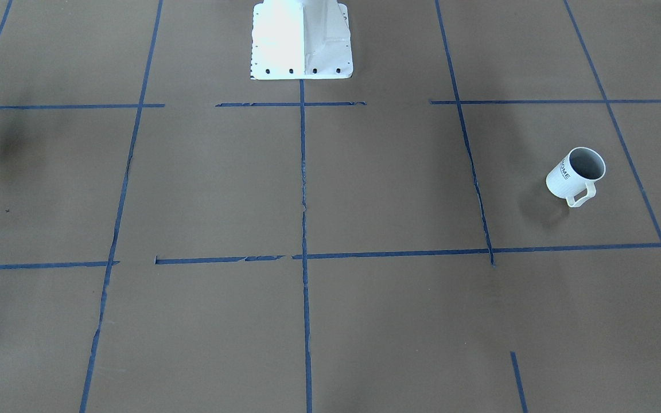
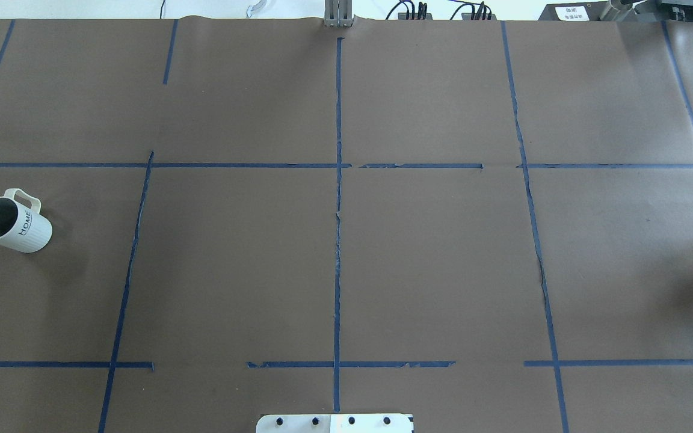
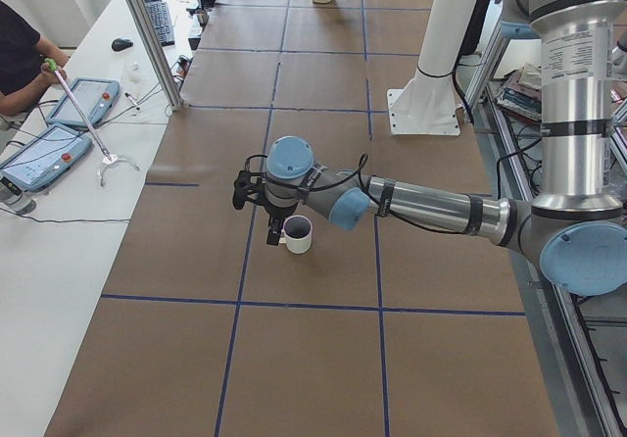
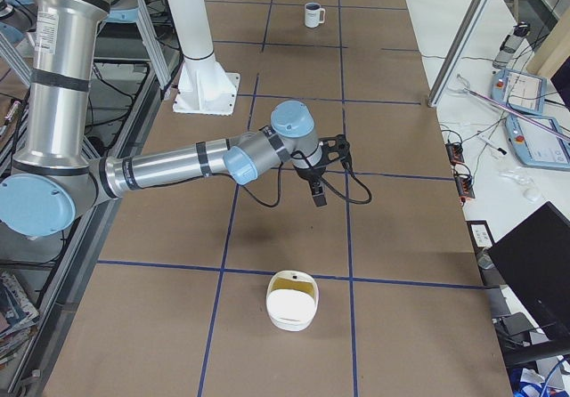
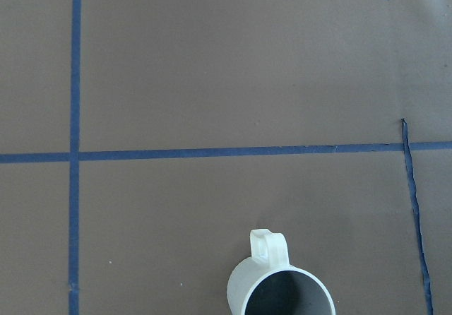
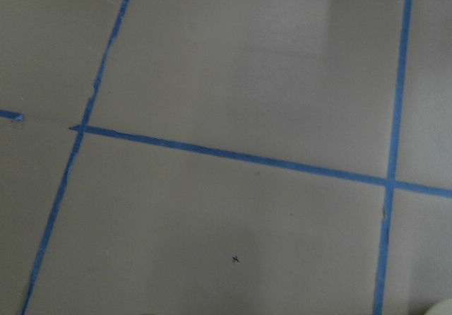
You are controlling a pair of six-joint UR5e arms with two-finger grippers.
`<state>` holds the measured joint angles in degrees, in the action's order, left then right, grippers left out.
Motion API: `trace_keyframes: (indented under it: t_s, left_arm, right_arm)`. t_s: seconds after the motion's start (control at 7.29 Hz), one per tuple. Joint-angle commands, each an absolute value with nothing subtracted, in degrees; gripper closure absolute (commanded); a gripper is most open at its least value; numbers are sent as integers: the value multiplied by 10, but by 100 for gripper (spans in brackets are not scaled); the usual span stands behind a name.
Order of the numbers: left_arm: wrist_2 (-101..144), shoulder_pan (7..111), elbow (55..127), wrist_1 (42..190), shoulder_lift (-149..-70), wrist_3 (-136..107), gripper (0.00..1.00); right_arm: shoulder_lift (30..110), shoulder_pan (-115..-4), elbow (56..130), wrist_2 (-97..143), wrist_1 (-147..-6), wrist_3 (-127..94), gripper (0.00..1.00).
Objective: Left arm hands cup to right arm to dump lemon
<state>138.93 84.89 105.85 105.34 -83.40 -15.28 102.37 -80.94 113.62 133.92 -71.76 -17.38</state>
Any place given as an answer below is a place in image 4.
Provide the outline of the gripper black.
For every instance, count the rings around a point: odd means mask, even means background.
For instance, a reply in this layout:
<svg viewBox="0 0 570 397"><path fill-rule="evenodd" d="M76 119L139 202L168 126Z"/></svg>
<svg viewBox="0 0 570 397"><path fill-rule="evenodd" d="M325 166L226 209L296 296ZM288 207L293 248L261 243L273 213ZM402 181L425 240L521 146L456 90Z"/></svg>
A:
<svg viewBox="0 0 570 397"><path fill-rule="evenodd" d="M308 182L313 202L317 207L327 205L324 185L321 182L324 171L325 169L323 167L297 168L297 175Z"/></svg>

